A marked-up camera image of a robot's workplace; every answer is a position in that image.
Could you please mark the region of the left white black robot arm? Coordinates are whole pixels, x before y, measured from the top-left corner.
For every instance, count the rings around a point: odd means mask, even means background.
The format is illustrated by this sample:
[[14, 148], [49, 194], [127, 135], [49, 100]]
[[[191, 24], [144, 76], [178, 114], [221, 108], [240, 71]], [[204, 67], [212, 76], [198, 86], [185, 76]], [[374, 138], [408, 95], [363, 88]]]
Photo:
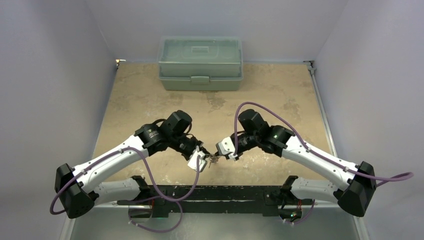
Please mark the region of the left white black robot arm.
[[76, 166], [62, 164], [55, 173], [56, 195], [50, 213], [65, 213], [75, 219], [103, 203], [121, 200], [138, 205], [146, 203], [150, 189], [141, 176], [123, 181], [106, 180], [125, 167], [167, 149], [180, 153], [191, 169], [202, 172], [211, 154], [201, 140], [190, 134], [192, 121], [186, 112], [177, 110], [166, 119], [142, 125], [124, 142], [92, 160]]

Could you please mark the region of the metal keyring with keys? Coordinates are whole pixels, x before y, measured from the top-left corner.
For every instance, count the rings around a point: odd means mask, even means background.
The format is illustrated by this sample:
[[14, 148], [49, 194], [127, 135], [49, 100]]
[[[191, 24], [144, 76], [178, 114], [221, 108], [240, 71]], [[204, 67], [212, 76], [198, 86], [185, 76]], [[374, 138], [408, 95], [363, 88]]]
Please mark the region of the metal keyring with keys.
[[220, 155], [209, 154], [207, 156], [207, 159], [208, 159], [208, 162], [209, 162], [208, 167], [210, 168], [212, 164], [216, 164], [219, 161], [220, 157], [221, 157]]

